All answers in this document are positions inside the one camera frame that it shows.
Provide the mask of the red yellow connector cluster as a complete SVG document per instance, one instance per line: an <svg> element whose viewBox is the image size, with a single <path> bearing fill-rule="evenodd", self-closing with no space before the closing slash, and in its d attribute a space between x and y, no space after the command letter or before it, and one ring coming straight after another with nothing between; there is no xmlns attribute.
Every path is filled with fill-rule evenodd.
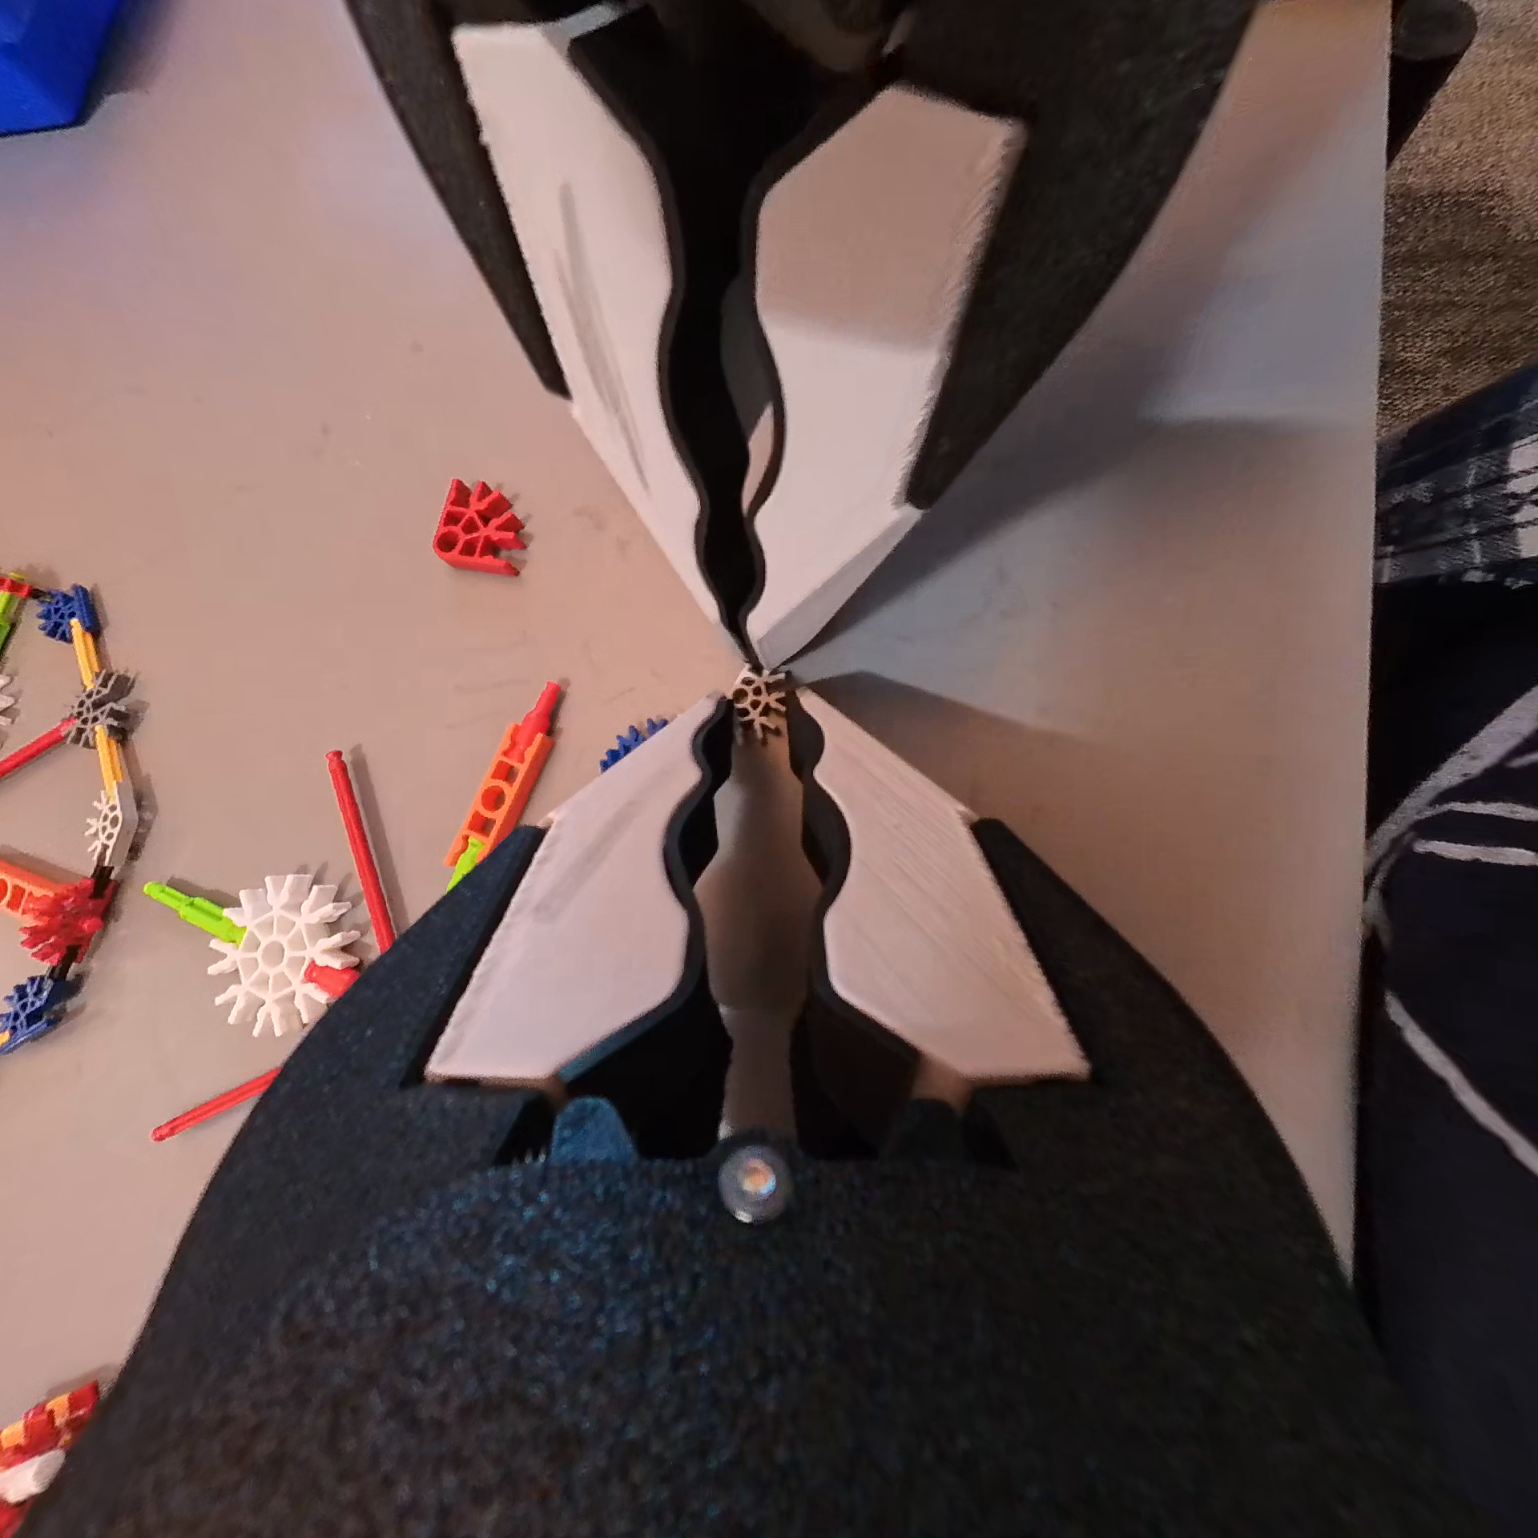
<svg viewBox="0 0 1538 1538"><path fill-rule="evenodd" d="M72 1443L101 1407L101 1381L39 1398L0 1430L0 1510L26 1514L63 1470Z"/></svg>

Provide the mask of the black chair base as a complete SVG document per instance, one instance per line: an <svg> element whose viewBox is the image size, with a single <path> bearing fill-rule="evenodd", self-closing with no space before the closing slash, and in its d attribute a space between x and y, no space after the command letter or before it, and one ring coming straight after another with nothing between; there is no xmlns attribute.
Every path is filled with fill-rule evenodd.
<svg viewBox="0 0 1538 1538"><path fill-rule="evenodd" d="M1451 68L1475 44L1471 0L1393 0L1389 25L1389 134L1383 164L1401 158Z"/></svg>

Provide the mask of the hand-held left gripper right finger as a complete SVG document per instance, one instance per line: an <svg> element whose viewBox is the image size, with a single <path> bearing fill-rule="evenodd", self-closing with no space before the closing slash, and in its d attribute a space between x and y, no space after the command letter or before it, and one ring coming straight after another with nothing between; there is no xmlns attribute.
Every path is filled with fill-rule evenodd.
<svg viewBox="0 0 1538 1538"><path fill-rule="evenodd" d="M820 870L820 994L965 1082L1083 1082L979 816L836 703L791 707L791 768Z"/></svg>

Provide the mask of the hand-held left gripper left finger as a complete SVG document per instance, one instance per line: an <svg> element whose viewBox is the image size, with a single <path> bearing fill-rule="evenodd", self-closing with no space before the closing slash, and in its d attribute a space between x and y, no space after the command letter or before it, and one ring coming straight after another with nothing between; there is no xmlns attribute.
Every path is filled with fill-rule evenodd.
<svg viewBox="0 0 1538 1538"><path fill-rule="evenodd" d="M541 821L535 852L428 1060L431 1082L600 1089L662 1054L662 1089L727 1054L702 876L732 771L732 703L704 692Z"/></svg>

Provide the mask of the small red toy piece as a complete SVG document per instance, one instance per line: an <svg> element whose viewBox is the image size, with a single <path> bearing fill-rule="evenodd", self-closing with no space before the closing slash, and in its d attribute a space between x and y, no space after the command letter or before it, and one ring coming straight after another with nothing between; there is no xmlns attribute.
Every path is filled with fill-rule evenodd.
<svg viewBox="0 0 1538 1538"><path fill-rule="evenodd" d="M522 529L516 503L502 489L491 480L449 480L431 529L431 556L470 574L522 574Z"/></svg>

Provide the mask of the colourful toy wheel model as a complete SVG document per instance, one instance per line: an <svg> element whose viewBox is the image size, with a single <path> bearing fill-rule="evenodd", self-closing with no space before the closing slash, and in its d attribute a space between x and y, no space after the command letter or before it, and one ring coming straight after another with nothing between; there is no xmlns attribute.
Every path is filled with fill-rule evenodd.
<svg viewBox="0 0 1538 1538"><path fill-rule="evenodd" d="M19 618L46 641L63 641L76 662L76 697L39 735L0 758L0 782L34 771L57 749L84 749L101 768L101 793L85 821L85 876L44 876L13 858L0 870L0 907L19 922L26 953L39 962L7 993L0 1054L19 1054L51 1035L84 986L84 962L104 933L137 838L137 792L130 776L130 731L137 725L136 673L113 670L101 652L101 609L85 583L44 591L19 569L0 574L0 648L10 648Z"/></svg>

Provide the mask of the blue ribbed storage bin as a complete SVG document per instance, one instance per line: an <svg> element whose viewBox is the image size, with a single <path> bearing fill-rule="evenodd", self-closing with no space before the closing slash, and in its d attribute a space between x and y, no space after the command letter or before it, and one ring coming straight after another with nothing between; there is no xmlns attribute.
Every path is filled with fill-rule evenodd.
<svg viewBox="0 0 1538 1538"><path fill-rule="evenodd" d="M0 134L67 129L85 109L122 0L0 6Z"/></svg>

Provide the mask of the orange ladder connector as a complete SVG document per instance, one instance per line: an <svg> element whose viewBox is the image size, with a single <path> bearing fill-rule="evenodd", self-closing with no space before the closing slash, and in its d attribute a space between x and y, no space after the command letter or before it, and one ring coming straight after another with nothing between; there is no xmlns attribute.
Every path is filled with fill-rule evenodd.
<svg viewBox="0 0 1538 1538"><path fill-rule="evenodd" d="M516 725L499 735L499 750L475 792L470 816L445 852L445 868L460 858L463 838L486 838L486 858L516 830L526 793L549 758L549 731L516 758L515 749Z"/></svg>

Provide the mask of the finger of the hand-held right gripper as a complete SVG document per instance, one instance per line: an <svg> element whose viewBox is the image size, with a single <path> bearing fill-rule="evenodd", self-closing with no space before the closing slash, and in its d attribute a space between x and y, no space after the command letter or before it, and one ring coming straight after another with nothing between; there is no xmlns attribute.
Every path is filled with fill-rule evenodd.
<svg viewBox="0 0 1538 1538"><path fill-rule="evenodd" d="M479 20L449 47L576 422L684 592L757 656L752 428L724 339L745 193L709 77L662 20Z"/></svg>
<svg viewBox="0 0 1538 1538"><path fill-rule="evenodd" d="M888 87L757 207L757 321L783 389L745 634L794 662L921 523L912 489L1025 119Z"/></svg>

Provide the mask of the dark printed t-shirt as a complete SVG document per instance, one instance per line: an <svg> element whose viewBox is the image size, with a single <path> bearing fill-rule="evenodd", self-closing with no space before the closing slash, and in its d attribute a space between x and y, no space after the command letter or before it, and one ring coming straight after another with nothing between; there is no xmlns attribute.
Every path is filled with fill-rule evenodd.
<svg viewBox="0 0 1538 1538"><path fill-rule="evenodd" d="M1492 1531L1538 1530L1538 609L1372 629L1358 1292Z"/></svg>

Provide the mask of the half-built spoke toy model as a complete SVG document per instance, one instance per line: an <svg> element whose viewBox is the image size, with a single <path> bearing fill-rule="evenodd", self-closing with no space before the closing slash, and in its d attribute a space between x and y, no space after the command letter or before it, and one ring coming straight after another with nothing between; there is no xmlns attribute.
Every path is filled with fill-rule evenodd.
<svg viewBox="0 0 1538 1538"><path fill-rule="evenodd" d="M376 927L376 947L391 947L391 915L389 896L379 880L367 824L361 816L353 776L347 750L325 758L337 805L352 835L353 852L353 876L364 889L364 915ZM312 876L268 876L261 889L240 889L236 909L220 909L210 900L190 900L163 880L148 880L143 896L163 900L177 909L185 922L201 922L210 933L210 947L220 962L210 971L226 971L232 986L216 994L216 1004L232 1004L232 1023L248 1023L286 1035L312 1023L329 1001L341 1001L353 976L361 959L352 942L361 937L353 927L341 927L347 900L337 900L337 888L316 888ZM153 1125L148 1138L163 1144L190 1125L208 1125L254 1096L263 1096L278 1082L285 1067L268 1067L240 1089L226 1089L220 1096L208 1096L172 1120Z"/></svg>

